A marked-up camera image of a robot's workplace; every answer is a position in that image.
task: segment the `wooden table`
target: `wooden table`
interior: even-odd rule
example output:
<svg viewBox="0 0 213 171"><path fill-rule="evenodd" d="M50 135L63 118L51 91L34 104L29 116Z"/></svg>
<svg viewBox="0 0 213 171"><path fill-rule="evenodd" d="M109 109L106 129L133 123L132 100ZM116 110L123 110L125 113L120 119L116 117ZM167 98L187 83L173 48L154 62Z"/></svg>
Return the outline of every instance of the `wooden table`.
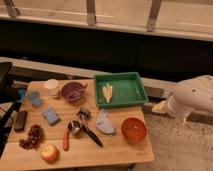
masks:
<svg viewBox="0 0 213 171"><path fill-rule="evenodd" d="M72 80L60 81L60 88ZM93 80L77 80L82 84L88 84L83 99L69 103L63 99L53 99L48 96L43 89L43 82L31 82L27 92L37 90L43 100L42 106L34 108L28 100L24 100L20 110L28 111L25 130L22 133L11 131L8 142L5 146L0 160L0 170L37 170L50 168L71 168L114 164L129 164L148 162L154 160L149 135L138 145L129 145L121 134L121 124L128 117L137 117L144 121L144 115L141 107L128 107L119 109L110 109L108 118L116 127L116 134L107 136L99 132L95 126L98 115L98 107L95 103ZM59 114L61 121L54 126L49 126L42 116L42 111L52 106ZM97 146L87 135L80 139L74 138L70 134L69 151L62 148L62 138L67 124L70 120L76 119L76 113L80 107L85 107L91 111L91 119L88 122L89 127L103 142L104 147ZM19 147L19 139L26 139L27 132L33 124L40 124L44 129L45 140L37 149L24 150ZM54 164L48 164L41 159L41 150L47 144L57 146L60 151L58 160Z"/></svg>

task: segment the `dark wall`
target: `dark wall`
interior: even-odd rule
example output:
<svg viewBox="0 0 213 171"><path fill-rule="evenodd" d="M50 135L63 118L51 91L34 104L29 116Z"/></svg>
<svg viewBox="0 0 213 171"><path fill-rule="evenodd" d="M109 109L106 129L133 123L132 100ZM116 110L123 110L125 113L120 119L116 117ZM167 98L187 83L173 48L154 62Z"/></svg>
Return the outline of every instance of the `dark wall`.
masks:
<svg viewBox="0 0 213 171"><path fill-rule="evenodd" d="M0 20L0 55L179 81L213 74L213 42Z"/></svg>

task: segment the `black remote control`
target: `black remote control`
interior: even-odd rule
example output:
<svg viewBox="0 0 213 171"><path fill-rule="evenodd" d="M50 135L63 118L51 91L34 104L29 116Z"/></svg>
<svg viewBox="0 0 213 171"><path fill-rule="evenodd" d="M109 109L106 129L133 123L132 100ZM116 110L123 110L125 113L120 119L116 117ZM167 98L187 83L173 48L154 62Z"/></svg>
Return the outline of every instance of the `black remote control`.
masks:
<svg viewBox="0 0 213 171"><path fill-rule="evenodd" d="M27 112L19 111L16 116L16 122L14 125L15 132L21 132L24 130L25 121L26 121Z"/></svg>

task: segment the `cup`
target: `cup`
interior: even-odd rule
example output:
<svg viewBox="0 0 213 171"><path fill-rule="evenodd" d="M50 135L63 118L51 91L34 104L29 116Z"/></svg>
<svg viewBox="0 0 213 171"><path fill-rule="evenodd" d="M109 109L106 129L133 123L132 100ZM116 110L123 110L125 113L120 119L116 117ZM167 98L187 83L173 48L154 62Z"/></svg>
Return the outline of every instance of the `cup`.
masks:
<svg viewBox="0 0 213 171"><path fill-rule="evenodd" d="M50 79L44 82L44 88L53 98L59 97L59 82L56 79Z"/></svg>
<svg viewBox="0 0 213 171"><path fill-rule="evenodd" d="M31 102L31 104L34 106L34 107L39 107L41 106L41 98L40 98L40 94L38 91L32 91L28 94L28 100Z"/></svg>

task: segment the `white cup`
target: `white cup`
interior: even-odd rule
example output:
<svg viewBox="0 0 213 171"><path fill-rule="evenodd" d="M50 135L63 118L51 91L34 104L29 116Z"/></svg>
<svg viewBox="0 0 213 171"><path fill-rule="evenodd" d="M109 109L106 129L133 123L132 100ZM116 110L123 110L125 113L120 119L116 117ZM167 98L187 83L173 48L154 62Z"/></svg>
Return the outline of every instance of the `white cup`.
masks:
<svg viewBox="0 0 213 171"><path fill-rule="evenodd" d="M47 90L48 94L53 97L59 97L59 82L56 79L50 79L44 82L44 88Z"/></svg>

